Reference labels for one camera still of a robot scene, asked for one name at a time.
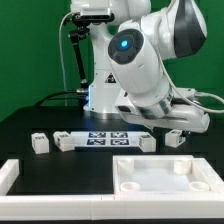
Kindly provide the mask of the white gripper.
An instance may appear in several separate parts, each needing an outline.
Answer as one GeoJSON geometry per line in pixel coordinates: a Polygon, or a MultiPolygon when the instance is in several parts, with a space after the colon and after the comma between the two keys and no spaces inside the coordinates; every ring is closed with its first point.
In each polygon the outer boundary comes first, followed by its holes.
{"type": "Polygon", "coordinates": [[[115,107],[122,119],[128,123],[154,127],[180,129],[183,131],[203,133],[208,129],[210,117],[203,110],[184,103],[172,104],[171,92],[164,100],[147,107],[137,107],[122,90],[115,107]]]}

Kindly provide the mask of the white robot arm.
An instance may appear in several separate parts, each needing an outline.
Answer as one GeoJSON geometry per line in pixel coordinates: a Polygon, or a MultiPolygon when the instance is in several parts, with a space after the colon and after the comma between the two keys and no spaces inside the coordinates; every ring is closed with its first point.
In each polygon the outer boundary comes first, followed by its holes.
{"type": "Polygon", "coordinates": [[[195,0],[71,0],[72,22],[91,38],[94,81],[84,113],[100,119],[203,133],[210,118],[193,104],[196,91],[175,88],[163,62],[196,54],[207,27],[195,0]]]}

